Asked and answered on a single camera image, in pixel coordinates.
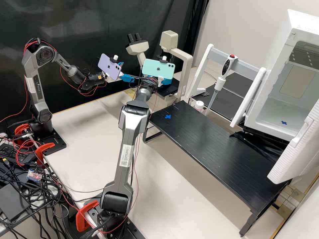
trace red cable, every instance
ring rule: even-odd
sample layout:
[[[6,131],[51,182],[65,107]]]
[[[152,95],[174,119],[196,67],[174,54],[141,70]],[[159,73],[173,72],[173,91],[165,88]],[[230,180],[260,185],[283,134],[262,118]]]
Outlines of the red cable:
[[[78,92],[79,92],[79,89],[80,89],[81,85],[84,83],[84,81],[86,81],[86,77],[85,77],[84,81],[81,83],[81,85],[79,86],[79,88],[76,88],[76,87],[74,87],[73,85],[71,85],[70,83],[68,83],[68,81],[63,77],[63,75],[62,75],[62,67],[60,67],[60,75],[61,75],[61,77],[62,77],[62,79],[63,79],[63,81],[64,81],[65,83],[67,83],[70,87],[72,87],[73,89],[77,90]],[[95,94],[95,91],[96,91],[97,88],[99,88],[99,87],[105,87],[105,86],[106,86],[106,84],[105,84],[104,86],[96,86],[95,88],[93,88],[92,90],[90,90],[90,91],[87,92],[87,93],[82,93],[82,92],[79,92],[79,93],[80,93],[81,95],[85,96],[85,97],[93,96],[93,95]]]
[[[23,54],[26,52],[26,50],[27,50],[27,48],[28,48],[29,46],[31,46],[33,43],[36,43],[36,42],[38,42],[38,41],[36,40],[36,41],[33,41],[33,42],[30,42],[30,43],[25,44],[24,49],[23,49]]]
[[[17,165],[19,165],[20,167],[24,166],[24,164],[22,164],[22,163],[19,162],[18,154],[19,154],[19,153],[22,153],[22,154],[30,154],[30,153],[34,153],[34,152],[35,152],[35,150],[34,150],[34,151],[30,151],[30,152],[21,152],[21,151],[20,151],[20,150],[23,149],[23,148],[28,148],[27,150],[29,150],[29,147],[25,147],[24,145],[27,144],[27,143],[30,143],[30,142],[37,143],[37,144],[41,145],[38,141],[34,141],[34,140],[31,140],[31,139],[28,139],[28,140],[24,141],[24,142],[20,145],[19,149],[17,150],[17,149],[15,148],[15,143],[14,143],[14,141],[12,141],[13,146],[14,146],[15,150],[17,151],[17,152],[16,152],[16,155],[15,155],[16,163],[17,163]]]
[[[25,91],[26,91],[26,95],[27,95],[26,98],[27,98],[27,99],[26,99],[26,103],[24,104],[24,107],[22,108],[22,110],[20,110],[19,113],[16,113],[16,114],[13,114],[13,115],[9,115],[9,116],[5,117],[4,119],[0,120],[0,123],[1,123],[2,121],[4,121],[5,119],[11,117],[11,116],[16,116],[16,115],[20,114],[20,113],[25,109],[25,107],[27,106],[27,103],[28,103],[28,90],[27,90],[27,85],[26,85],[26,76],[24,76],[24,89],[25,89]]]

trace smartphone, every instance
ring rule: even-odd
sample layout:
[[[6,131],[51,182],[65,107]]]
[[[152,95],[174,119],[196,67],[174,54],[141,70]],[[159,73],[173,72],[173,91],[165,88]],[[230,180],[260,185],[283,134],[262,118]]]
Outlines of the smartphone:
[[[173,63],[163,63],[158,60],[145,59],[142,73],[144,75],[163,77],[165,79],[172,79],[175,71]]]

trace red clamp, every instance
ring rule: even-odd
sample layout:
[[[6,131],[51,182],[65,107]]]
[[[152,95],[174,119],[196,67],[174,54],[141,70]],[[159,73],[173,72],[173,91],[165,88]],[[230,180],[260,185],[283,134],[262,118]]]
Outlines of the red clamp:
[[[87,228],[89,228],[89,224],[86,222],[86,219],[83,217],[83,215],[88,212],[90,209],[96,207],[99,204],[97,200],[94,200],[92,202],[89,202],[87,205],[84,205],[76,214],[75,216],[75,223],[76,223],[76,229],[79,232],[85,231]]]
[[[39,148],[37,148],[35,153],[36,153],[36,155],[38,157],[38,159],[37,159],[37,164],[38,165],[43,164],[42,163],[43,162],[43,151],[47,150],[48,148],[52,148],[54,146],[55,146],[54,143],[46,143],[44,145],[41,145]]]
[[[28,124],[28,123],[19,125],[18,127],[15,128],[14,134],[15,134],[15,135],[23,134],[23,133],[24,133],[23,131],[24,131],[25,129],[28,129],[28,128],[29,128],[29,124]],[[18,140],[17,140],[17,144],[18,144],[18,145],[22,145],[23,142],[24,142],[24,140],[22,140],[22,139],[18,139]],[[33,145],[32,142],[25,144],[25,146],[27,146],[27,147],[31,147],[32,145]]]
[[[22,134],[22,131],[25,130],[25,129],[28,129],[28,128],[29,128],[29,124],[28,123],[19,125],[14,130],[14,134]]]

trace metal table leg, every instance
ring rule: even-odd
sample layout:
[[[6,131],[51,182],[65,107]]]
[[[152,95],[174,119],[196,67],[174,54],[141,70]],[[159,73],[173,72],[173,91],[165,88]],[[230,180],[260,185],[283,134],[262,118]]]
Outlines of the metal table leg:
[[[258,216],[251,214],[250,217],[247,219],[245,225],[240,229],[239,234],[240,236],[244,236],[246,232],[251,228],[251,226],[257,221]]]

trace black backdrop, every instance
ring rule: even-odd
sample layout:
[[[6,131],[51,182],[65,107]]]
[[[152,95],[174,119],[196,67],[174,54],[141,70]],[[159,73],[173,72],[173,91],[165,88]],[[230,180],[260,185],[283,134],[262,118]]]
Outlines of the black backdrop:
[[[193,54],[207,0],[5,0],[1,1],[0,21],[0,120],[19,112],[26,99],[21,65],[25,43],[33,37],[50,42],[70,63],[99,71],[101,53],[117,54],[124,61],[122,71],[137,74],[139,64],[128,55],[128,33],[139,32],[148,40],[147,58],[160,53],[162,31],[179,35],[178,47]],[[176,71],[181,62],[174,59]],[[57,64],[39,70],[49,109],[54,113],[128,88],[122,81],[98,89],[94,96],[83,97],[64,83]],[[18,116],[0,124],[30,118],[29,105]]]

